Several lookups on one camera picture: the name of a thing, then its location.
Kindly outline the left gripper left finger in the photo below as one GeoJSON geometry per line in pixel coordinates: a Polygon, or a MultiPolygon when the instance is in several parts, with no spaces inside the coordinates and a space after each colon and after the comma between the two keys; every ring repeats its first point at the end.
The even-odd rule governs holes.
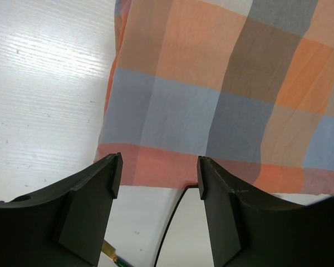
{"type": "Polygon", "coordinates": [[[0,266],[97,266],[122,156],[12,201],[0,201],[0,266]]]}

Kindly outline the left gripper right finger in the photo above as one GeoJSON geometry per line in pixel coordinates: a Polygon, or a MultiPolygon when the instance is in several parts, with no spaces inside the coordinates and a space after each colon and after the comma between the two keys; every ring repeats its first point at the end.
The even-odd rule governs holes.
{"type": "Polygon", "coordinates": [[[334,196],[300,205],[197,162],[215,266],[334,266],[334,196]]]}

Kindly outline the checkered orange blue cloth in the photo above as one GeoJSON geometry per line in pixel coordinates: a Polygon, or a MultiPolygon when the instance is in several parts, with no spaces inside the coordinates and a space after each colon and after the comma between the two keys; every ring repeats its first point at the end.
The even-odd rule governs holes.
{"type": "Polygon", "coordinates": [[[96,158],[182,188],[199,156],[276,193],[334,194],[334,1],[117,1],[96,158]]]}

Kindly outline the square white plate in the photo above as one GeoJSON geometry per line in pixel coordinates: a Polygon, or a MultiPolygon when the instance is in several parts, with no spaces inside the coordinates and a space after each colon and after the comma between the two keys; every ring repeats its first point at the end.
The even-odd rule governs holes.
{"type": "Polygon", "coordinates": [[[207,217],[199,189],[184,189],[165,228],[155,266],[213,266],[207,217]]]}

